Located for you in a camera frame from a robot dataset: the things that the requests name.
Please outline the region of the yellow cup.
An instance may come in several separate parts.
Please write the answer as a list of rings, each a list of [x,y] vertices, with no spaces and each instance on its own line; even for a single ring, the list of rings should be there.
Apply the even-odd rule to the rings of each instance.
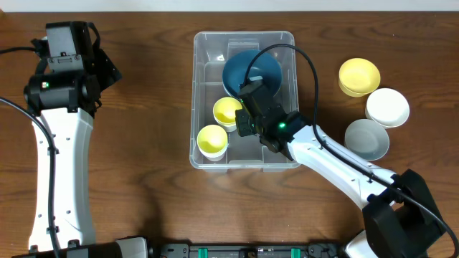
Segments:
[[[233,97],[223,97],[216,101],[212,108],[214,119],[221,125],[233,125],[236,123],[236,111],[242,109],[239,100]]]
[[[205,153],[218,153],[227,147],[227,132],[219,125],[207,125],[199,131],[197,144],[199,149]]]

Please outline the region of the dark blue bowl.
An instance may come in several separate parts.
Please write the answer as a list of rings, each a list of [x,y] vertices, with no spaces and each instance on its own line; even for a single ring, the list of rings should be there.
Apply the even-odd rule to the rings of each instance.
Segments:
[[[222,81],[224,89],[229,95],[238,98],[247,67],[259,52],[260,50],[245,50],[226,62],[222,73]],[[269,53],[262,54],[251,66],[248,82],[256,77],[262,78],[272,95],[277,94],[283,81],[281,67]]]

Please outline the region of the grey small bowl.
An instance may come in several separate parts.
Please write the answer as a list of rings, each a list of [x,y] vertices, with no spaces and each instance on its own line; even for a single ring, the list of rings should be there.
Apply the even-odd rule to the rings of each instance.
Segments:
[[[390,146],[387,131],[369,119],[352,122],[346,129],[344,142],[350,151],[368,161],[384,157]]]

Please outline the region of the cream cup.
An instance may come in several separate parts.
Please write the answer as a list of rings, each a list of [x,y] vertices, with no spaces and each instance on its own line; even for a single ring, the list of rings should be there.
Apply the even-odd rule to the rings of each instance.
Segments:
[[[226,132],[231,133],[237,129],[236,122],[233,123],[223,123],[222,127],[225,129]]]

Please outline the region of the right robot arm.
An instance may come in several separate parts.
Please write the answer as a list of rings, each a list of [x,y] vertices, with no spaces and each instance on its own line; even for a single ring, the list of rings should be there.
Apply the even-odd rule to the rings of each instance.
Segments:
[[[237,96],[240,136],[258,135],[270,151],[316,171],[361,209],[364,230],[345,245],[346,256],[426,257],[443,234],[455,236],[418,173],[398,175],[366,162],[298,111],[284,111],[262,80],[242,85]]]

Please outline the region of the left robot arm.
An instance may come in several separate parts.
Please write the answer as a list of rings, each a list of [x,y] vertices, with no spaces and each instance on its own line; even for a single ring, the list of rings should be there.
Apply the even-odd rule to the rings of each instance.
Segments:
[[[132,236],[96,242],[88,194],[88,153],[101,93],[121,74],[85,21],[48,23],[33,40],[40,62],[24,87],[37,142],[37,205],[28,257],[147,257]]]

